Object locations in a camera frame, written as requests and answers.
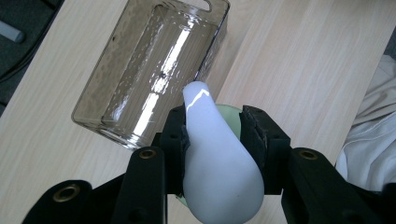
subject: black cable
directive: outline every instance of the black cable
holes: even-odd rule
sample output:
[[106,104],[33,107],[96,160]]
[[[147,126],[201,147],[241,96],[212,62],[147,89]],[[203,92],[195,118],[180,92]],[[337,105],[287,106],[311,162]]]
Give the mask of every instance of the black cable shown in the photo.
[[64,1],[60,2],[57,10],[52,15],[52,18],[46,25],[44,31],[41,33],[40,37],[35,42],[35,44],[28,50],[28,52],[25,54],[25,56],[23,56],[23,58],[19,62],[17,62],[14,66],[12,66],[10,69],[8,69],[3,75],[0,75],[0,83],[12,78],[15,74],[20,72],[22,70],[22,68],[24,68],[26,65],[28,65],[33,60],[33,58],[35,57],[35,53],[37,52],[38,48],[40,47],[41,42],[44,40],[44,37],[46,36],[48,30],[50,29],[53,21],[55,20],[56,15],[58,14],[59,9],[61,8],[63,2]]
[[55,10],[57,6],[53,5],[51,2],[49,2],[48,0],[41,0],[41,2],[43,2],[47,7],[49,7],[52,10]]
[[0,101],[0,105],[2,105],[3,107],[7,107],[8,104]]

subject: white cloth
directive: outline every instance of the white cloth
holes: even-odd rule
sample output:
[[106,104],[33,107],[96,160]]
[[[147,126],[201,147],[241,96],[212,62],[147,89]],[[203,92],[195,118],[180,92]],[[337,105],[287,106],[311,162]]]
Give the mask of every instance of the white cloth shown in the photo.
[[396,62],[383,55],[364,96],[354,125],[396,111]]
[[381,191],[396,182],[396,62],[383,56],[336,163],[349,183]]
[[336,169],[349,183],[381,191],[396,182],[396,112],[353,128],[341,151]]

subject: wooden table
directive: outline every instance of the wooden table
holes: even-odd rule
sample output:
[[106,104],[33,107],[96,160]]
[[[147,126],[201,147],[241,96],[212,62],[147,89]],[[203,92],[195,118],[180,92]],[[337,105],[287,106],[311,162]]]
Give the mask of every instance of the wooden table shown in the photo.
[[[48,188],[95,188],[131,151],[71,120],[126,0],[65,1],[0,119],[0,223],[20,223]],[[207,80],[218,102],[267,111],[293,147],[339,153],[396,24],[393,0],[232,0]],[[266,196],[249,223],[285,223]],[[199,223],[169,196],[169,223]]]

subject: brass screw hole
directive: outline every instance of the brass screw hole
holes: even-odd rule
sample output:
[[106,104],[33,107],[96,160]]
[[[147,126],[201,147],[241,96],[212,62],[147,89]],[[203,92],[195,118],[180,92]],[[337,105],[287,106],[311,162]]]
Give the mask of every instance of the brass screw hole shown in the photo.
[[318,155],[315,152],[312,151],[308,151],[308,150],[301,150],[298,153],[301,157],[303,157],[306,160],[317,160],[318,159]]
[[74,199],[79,194],[79,191],[79,186],[72,184],[56,191],[52,199],[57,203],[64,203]]
[[141,151],[139,153],[139,157],[142,159],[145,159],[145,160],[151,159],[151,158],[155,157],[155,155],[157,155],[157,152],[152,149],[147,149],[147,150]]

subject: white balloon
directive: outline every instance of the white balloon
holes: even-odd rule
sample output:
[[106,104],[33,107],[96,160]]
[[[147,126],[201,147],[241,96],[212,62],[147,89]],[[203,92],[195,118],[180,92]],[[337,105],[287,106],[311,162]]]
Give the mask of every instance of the white balloon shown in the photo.
[[183,90],[186,128],[184,197],[203,223],[244,223],[259,211],[264,183],[256,162],[222,118],[204,82]]

